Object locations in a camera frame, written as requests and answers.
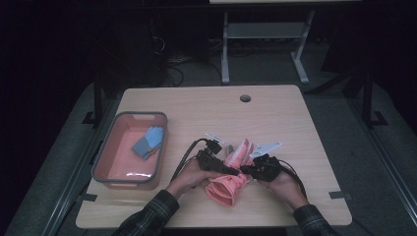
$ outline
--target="crumpled fabric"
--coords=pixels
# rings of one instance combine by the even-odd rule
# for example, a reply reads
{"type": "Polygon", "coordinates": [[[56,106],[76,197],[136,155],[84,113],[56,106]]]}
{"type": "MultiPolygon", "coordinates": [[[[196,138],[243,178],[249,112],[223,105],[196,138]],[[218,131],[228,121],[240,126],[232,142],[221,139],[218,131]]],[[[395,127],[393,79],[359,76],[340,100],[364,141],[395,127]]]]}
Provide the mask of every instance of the crumpled fabric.
{"type": "Polygon", "coordinates": [[[245,139],[235,151],[223,160],[226,166],[239,170],[239,174],[237,176],[222,175],[209,179],[210,183],[206,186],[206,193],[209,198],[225,207],[235,206],[240,191],[252,180],[250,175],[240,171],[240,166],[252,164],[250,154],[253,150],[254,144],[245,139]]]}

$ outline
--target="forearm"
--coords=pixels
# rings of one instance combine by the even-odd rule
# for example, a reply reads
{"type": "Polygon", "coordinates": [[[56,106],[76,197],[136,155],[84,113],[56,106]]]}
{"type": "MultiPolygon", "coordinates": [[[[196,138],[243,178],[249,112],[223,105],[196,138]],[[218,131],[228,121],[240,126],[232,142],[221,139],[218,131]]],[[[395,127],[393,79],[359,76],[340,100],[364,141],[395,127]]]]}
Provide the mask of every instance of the forearm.
{"type": "Polygon", "coordinates": [[[143,210],[123,221],[113,235],[158,235],[178,208],[177,200],[161,190],[143,210]]]}
{"type": "Polygon", "coordinates": [[[298,207],[293,216],[298,223],[304,236],[336,236],[334,231],[322,214],[314,205],[298,207]]]}

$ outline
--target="person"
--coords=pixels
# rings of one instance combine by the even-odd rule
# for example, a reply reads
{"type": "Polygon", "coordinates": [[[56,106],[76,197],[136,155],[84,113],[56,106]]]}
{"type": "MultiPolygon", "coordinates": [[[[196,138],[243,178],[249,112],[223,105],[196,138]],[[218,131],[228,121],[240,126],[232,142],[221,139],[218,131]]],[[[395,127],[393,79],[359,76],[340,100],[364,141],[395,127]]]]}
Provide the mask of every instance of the person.
{"type": "MultiPolygon", "coordinates": [[[[112,235],[159,235],[180,207],[178,200],[183,194],[203,180],[219,176],[220,173],[201,170],[198,161],[195,158],[190,159],[180,174],[164,190],[159,191],[141,211],[125,219],[112,235]]],[[[294,210],[293,216],[303,235],[338,235],[319,210],[309,204],[297,183],[288,174],[281,172],[271,182],[258,182],[289,204],[294,210]]]]}

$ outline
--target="person's left hand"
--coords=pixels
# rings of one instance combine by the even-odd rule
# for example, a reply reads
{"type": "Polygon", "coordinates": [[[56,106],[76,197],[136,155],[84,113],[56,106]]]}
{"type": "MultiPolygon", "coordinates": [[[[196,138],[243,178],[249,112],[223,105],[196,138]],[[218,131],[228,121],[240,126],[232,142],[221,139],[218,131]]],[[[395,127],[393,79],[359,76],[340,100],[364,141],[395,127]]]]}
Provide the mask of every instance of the person's left hand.
{"type": "Polygon", "coordinates": [[[203,180],[219,176],[221,176],[220,173],[200,169],[199,162],[192,158],[165,190],[178,200],[181,195],[199,185],[203,180]]]}

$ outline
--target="floor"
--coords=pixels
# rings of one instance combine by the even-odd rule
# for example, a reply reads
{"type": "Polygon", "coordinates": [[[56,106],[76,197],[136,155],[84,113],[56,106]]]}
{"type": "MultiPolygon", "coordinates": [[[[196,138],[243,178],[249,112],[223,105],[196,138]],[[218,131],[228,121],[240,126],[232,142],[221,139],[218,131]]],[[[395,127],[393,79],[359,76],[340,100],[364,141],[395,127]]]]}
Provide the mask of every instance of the floor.
{"type": "MultiPolygon", "coordinates": [[[[161,86],[221,86],[220,55],[215,53],[218,40],[211,43],[213,53],[208,61],[187,59],[187,54],[171,54],[174,69],[167,70],[170,76],[161,86]]],[[[311,80],[307,85],[298,81],[289,55],[297,46],[297,40],[259,41],[256,46],[252,41],[251,46],[245,44],[245,50],[241,50],[239,43],[234,44],[236,53],[229,61],[230,86],[296,85],[301,91],[308,91],[337,76],[321,71],[328,50],[325,42],[309,43],[305,48],[302,61],[311,80]]],[[[304,95],[336,179],[348,196],[346,201],[353,216],[350,225],[335,229],[341,235],[417,235],[417,223],[408,213],[409,208],[391,177],[392,169],[387,165],[388,159],[415,196],[416,135],[378,85],[374,85],[373,110],[381,111],[388,125],[366,127],[360,118],[362,94],[346,98],[342,94],[344,86],[345,83],[340,83],[321,94],[304,95]]],[[[85,89],[7,235],[111,235],[114,229],[81,229],[75,220],[81,206],[78,196],[86,190],[94,154],[121,96],[122,92],[114,98],[102,97],[103,120],[94,128],[92,124],[83,124],[86,114],[93,111],[92,85],[85,89]]],[[[286,231],[287,235],[301,235],[297,227],[289,227],[286,231]]]]}

